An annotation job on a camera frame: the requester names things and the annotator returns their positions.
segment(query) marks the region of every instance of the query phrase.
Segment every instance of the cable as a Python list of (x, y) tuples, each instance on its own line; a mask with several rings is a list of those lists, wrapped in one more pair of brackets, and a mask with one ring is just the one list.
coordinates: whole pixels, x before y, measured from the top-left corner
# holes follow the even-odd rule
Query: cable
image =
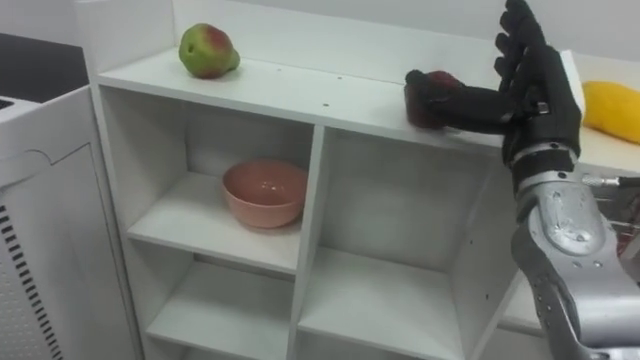
[(620, 177), (618, 179), (621, 188), (639, 188), (640, 177)]

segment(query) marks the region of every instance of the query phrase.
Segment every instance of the shelf divider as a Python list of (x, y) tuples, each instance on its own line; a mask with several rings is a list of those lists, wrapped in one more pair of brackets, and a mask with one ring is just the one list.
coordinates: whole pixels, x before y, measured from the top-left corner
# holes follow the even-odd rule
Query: shelf divider
[(289, 326), (287, 360), (295, 360), (297, 358), (296, 335), (298, 321), (302, 313), (302, 304), (309, 283), (313, 259), (320, 241), (324, 205), (329, 187), (330, 144), (334, 135), (334, 131), (320, 125), (316, 125), (313, 130), (309, 181), (307, 183), (307, 197), (302, 220), (300, 254), (298, 255), (298, 276), (296, 276), (294, 286), (291, 323)]

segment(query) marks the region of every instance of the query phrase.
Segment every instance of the white cabinet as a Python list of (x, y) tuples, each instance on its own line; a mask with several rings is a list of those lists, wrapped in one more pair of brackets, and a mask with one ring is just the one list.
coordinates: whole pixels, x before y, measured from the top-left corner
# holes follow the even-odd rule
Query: white cabinet
[[(78, 13), (147, 359), (478, 360), (528, 341), (497, 330), (520, 284), (501, 139), (405, 119), (412, 68), (495, 86), (491, 41), (225, 0)], [(176, 39), (197, 21), (229, 32), (238, 71), (187, 75)], [(577, 59), (584, 78), (606, 66)], [(640, 170), (638, 147), (590, 130), (583, 147), (590, 171)], [(229, 214), (220, 177), (256, 157), (309, 170), (298, 224)]]

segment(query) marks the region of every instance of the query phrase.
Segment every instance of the shelf top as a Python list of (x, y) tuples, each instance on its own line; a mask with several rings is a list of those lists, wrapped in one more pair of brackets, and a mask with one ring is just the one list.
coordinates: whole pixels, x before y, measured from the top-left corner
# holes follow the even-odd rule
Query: shelf top
[(447, 276), (319, 249), (299, 328), (422, 359), (464, 359)]
[(196, 262), (147, 334), (243, 359), (281, 360), (292, 297), (286, 281)]
[(295, 274), (300, 224), (248, 229), (224, 201), (220, 180), (187, 173), (128, 231), (131, 238)]
[[(499, 154), (502, 137), (414, 128), (403, 84), (243, 59), (218, 80), (188, 75), (177, 49), (99, 74), (98, 83), (130, 91), (470, 152)], [(640, 173), (640, 146), (582, 131), (581, 163)]]

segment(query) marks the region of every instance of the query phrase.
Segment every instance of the ceramic bowl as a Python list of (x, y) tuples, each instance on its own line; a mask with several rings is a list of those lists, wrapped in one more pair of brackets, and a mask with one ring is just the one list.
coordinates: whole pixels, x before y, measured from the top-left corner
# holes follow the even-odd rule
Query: ceramic bowl
[(236, 165), (222, 182), (233, 215), (258, 228), (276, 228), (295, 220), (307, 192), (306, 171), (278, 160)]

